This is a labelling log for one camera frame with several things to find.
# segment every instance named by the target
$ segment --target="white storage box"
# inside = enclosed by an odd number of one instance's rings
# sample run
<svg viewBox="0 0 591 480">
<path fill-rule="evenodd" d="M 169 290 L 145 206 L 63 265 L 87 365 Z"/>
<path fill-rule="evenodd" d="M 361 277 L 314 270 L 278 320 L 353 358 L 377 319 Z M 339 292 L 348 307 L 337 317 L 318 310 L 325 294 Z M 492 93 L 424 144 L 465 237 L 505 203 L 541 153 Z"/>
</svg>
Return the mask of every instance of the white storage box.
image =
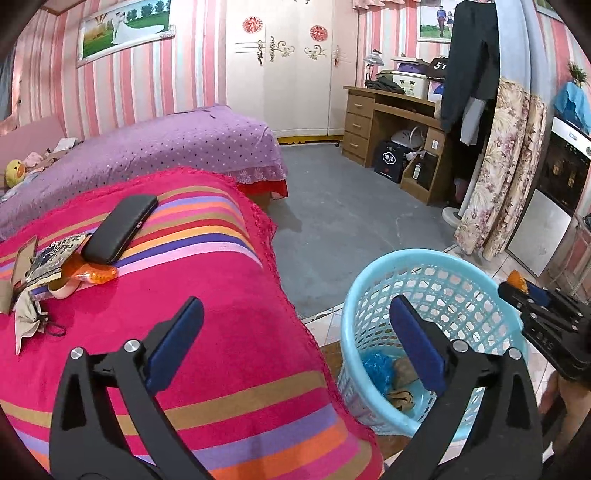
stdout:
<svg viewBox="0 0 591 480">
<path fill-rule="evenodd" d="M 430 102 L 437 102 L 438 100 L 441 100 L 443 98 L 443 89 L 444 84 L 435 80 L 431 80 L 429 82 L 429 97 L 427 100 Z"/>
<path fill-rule="evenodd" d="M 427 99 L 429 95 L 429 79 L 418 73 L 393 72 L 392 81 L 399 84 L 407 95 Z"/>
</svg>

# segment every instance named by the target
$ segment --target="tile floor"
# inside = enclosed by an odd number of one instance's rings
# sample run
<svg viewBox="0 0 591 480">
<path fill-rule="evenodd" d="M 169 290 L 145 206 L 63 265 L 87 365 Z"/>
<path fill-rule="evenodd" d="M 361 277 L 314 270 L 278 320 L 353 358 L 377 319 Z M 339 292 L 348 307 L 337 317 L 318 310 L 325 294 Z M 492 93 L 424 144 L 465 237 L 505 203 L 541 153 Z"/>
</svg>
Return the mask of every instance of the tile floor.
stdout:
<svg viewBox="0 0 591 480">
<path fill-rule="evenodd" d="M 489 262 L 484 260 L 479 255 L 468 256 L 464 254 L 457 245 L 445 250 L 449 255 L 462 258 L 463 260 L 469 261 L 473 265 L 476 265 L 488 276 L 490 276 L 497 283 L 501 283 L 506 280 L 507 276 L 513 271 L 519 271 L 528 281 L 539 285 L 538 279 L 533 277 L 527 272 L 516 260 L 510 257 L 507 253 L 498 255 L 493 261 Z M 304 319 L 303 322 L 306 324 L 318 345 L 328 345 L 329 343 L 337 342 L 340 339 L 340 320 L 343 311 L 343 304 L 337 305 L 332 309 L 321 312 L 317 315 Z M 545 391 L 548 379 L 554 371 L 554 368 L 547 362 L 539 351 L 528 344 L 530 349 L 530 357 L 528 362 L 528 369 L 530 371 L 531 381 L 534 386 L 536 393 L 536 399 L 540 402 L 541 396 Z M 447 461 L 451 458 L 455 458 L 462 451 L 463 442 L 450 445 L 443 461 Z M 397 455 L 387 460 L 390 464 L 395 460 Z"/>
</svg>

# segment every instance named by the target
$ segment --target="desk drawer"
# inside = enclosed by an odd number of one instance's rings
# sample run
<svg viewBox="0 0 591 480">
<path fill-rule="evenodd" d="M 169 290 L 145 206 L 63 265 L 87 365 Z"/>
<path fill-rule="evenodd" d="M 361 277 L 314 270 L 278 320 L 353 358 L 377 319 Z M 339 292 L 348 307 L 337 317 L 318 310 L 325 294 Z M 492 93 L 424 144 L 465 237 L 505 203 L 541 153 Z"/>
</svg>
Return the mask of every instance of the desk drawer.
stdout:
<svg viewBox="0 0 591 480">
<path fill-rule="evenodd" d="M 347 117 L 345 118 L 345 130 L 352 134 L 359 135 L 360 137 L 369 138 L 371 118 L 347 113 Z"/>
<path fill-rule="evenodd" d="M 365 159 L 368 152 L 369 140 L 363 137 L 345 132 L 343 137 L 343 150 L 350 151 L 358 157 Z"/>
<path fill-rule="evenodd" d="M 355 115 L 372 118 L 374 115 L 374 99 L 370 97 L 360 97 L 358 95 L 349 95 L 347 111 L 354 113 Z"/>
</svg>

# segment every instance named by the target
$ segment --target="pink striped wallpaper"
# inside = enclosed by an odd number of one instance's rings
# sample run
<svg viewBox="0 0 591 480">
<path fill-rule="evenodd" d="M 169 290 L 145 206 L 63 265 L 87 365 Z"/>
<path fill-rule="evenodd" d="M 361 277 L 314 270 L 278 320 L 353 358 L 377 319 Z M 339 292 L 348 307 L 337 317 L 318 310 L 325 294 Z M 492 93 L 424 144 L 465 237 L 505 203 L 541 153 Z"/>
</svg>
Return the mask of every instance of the pink striped wallpaper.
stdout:
<svg viewBox="0 0 591 480">
<path fill-rule="evenodd" d="M 382 52 L 386 68 L 392 67 L 392 57 L 416 57 L 431 61 L 449 54 L 444 43 L 417 42 L 417 10 L 419 4 L 407 1 L 405 5 L 387 3 L 385 7 L 369 7 L 359 14 L 358 85 L 362 85 L 365 64 L 363 57 L 373 49 Z M 576 61 L 591 74 L 591 64 L 566 26 L 546 15 L 538 14 L 553 84 L 556 91 L 570 79 L 567 64 Z M 591 86 L 585 91 L 591 102 Z"/>
<path fill-rule="evenodd" d="M 55 17 L 39 11 L 17 44 L 20 125 L 55 115 L 71 137 L 225 103 L 225 8 L 174 0 L 175 38 L 122 50 L 76 68 L 80 20 L 116 0 L 87 0 Z"/>
</svg>

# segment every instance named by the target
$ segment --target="stuffed toy duck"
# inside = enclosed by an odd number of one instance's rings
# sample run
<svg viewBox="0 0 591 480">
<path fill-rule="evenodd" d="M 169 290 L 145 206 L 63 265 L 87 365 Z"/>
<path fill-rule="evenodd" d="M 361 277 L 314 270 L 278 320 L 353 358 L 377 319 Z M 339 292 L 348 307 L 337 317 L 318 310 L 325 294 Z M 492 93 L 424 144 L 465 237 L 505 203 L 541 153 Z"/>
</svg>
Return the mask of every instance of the stuffed toy duck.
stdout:
<svg viewBox="0 0 591 480">
<path fill-rule="evenodd" d="M 25 165 L 20 160 L 11 160 L 4 173 L 6 185 L 13 188 L 25 179 Z"/>
</svg>

